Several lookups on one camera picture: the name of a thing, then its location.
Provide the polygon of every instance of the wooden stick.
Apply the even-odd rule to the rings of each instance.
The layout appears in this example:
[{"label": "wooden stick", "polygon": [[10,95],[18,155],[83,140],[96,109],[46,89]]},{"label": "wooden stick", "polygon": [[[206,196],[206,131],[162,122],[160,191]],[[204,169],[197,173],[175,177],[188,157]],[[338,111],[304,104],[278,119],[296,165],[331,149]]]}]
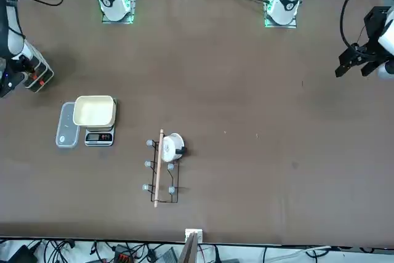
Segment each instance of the wooden stick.
[{"label": "wooden stick", "polygon": [[157,169],[157,171],[156,171],[155,208],[158,207],[158,201],[159,201],[160,169],[161,169],[161,150],[163,149],[163,135],[164,135],[164,131],[161,129],[161,130],[160,130],[160,139],[159,139],[158,169]]}]

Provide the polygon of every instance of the table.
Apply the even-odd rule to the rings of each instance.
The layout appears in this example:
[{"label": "table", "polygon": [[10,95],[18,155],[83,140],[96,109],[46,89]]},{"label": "table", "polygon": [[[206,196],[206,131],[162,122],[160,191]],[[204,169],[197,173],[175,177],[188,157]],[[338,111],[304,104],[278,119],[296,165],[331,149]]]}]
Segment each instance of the table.
[{"label": "table", "polygon": [[[55,78],[0,101],[0,232],[217,243],[393,245],[394,84],[334,70],[344,0],[303,0],[298,29],[263,27],[248,0],[137,0],[102,25],[96,0],[20,1],[24,34]],[[356,41],[379,0],[351,0]],[[61,150],[64,102],[119,100],[115,144]],[[183,135],[178,204],[142,184],[159,129]]]}]

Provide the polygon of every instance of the white cup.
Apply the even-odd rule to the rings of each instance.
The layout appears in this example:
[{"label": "white cup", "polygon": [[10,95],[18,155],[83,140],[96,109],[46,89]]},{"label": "white cup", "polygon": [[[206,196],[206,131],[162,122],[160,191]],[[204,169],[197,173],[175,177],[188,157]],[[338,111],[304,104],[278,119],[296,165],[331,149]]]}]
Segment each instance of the white cup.
[{"label": "white cup", "polygon": [[161,159],[167,163],[177,160],[186,152],[185,142],[179,134],[172,133],[163,138]]}]

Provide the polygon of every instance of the digital scale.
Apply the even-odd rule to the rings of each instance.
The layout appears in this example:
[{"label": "digital scale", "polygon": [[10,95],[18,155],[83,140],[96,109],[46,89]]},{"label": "digital scale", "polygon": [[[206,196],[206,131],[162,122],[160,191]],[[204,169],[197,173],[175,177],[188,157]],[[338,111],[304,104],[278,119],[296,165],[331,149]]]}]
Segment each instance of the digital scale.
[{"label": "digital scale", "polygon": [[115,135],[115,123],[111,127],[99,128],[86,128],[85,145],[88,147],[109,147],[113,144]]}]

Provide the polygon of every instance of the mug handle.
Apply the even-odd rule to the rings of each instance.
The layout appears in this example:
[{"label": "mug handle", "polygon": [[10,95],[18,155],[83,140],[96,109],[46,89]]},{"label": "mug handle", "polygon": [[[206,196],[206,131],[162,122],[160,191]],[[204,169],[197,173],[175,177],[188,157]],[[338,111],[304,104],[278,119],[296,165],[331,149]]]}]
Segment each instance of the mug handle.
[{"label": "mug handle", "polygon": [[183,146],[181,149],[175,149],[175,154],[185,154],[186,153],[186,147]]}]

